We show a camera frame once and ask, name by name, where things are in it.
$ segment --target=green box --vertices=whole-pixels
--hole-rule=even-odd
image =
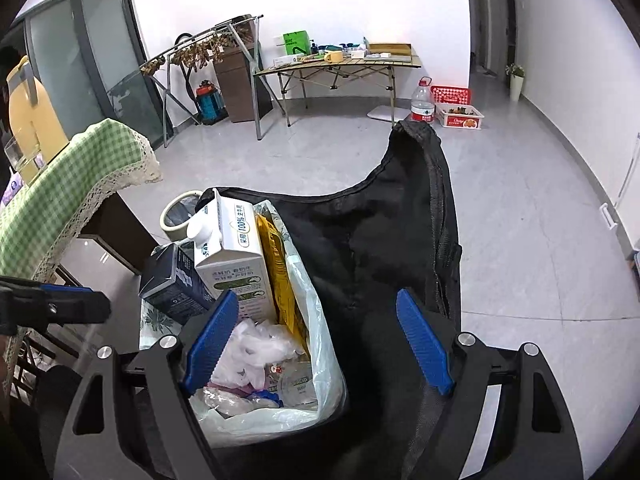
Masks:
[[[282,37],[284,38],[284,46],[287,49],[287,54],[311,53],[311,42],[309,41],[309,35],[306,33],[306,30],[288,32],[287,34],[283,34]]]

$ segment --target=tape roll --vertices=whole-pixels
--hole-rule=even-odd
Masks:
[[[169,211],[172,207],[179,204],[180,202],[185,202],[185,200],[188,200],[190,198],[199,199],[201,195],[202,192],[198,190],[187,191],[171,200],[171,202],[169,202],[167,206],[162,210],[162,213],[160,215],[160,228],[162,229],[162,232],[166,235],[166,237],[169,238],[169,240],[171,240],[172,242],[179,242],[180,240],[184,240],[187,237],[187,226],[189,225],[189,219],[186,219],[184,222],[178,225],[173,225],[174,222],[172,222],[168,217]]]

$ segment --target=yellow kettle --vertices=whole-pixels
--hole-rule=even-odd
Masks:
[[[11,70],[6,82],[9,88],[9,124],[20,150],[27,158],[40,152],[44,162],[48,164],[69,141],[47,91],[33,75],[33,68],[27,56]],[[34,175],[31,174],[33,169],[26,168],[29,174],[28,178],[22,176],[25,182],[34,179]]]

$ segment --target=white plastic basket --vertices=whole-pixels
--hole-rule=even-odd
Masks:
[[[466,108],[473,115],[450,113],[450,110],[455,110],[456,108]],[[484,119],[484,115],[472,105],[450,103],[436,103],[436,117],[445,128],[465,128],[467,130],[480,130],[482,119]]]

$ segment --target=potted plant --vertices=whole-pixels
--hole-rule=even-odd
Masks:
[[[522,83],[524,82],[524,68],[515,63],[506,68],[507,76],[511,77],[511,100],[517,101],[522,92]]]

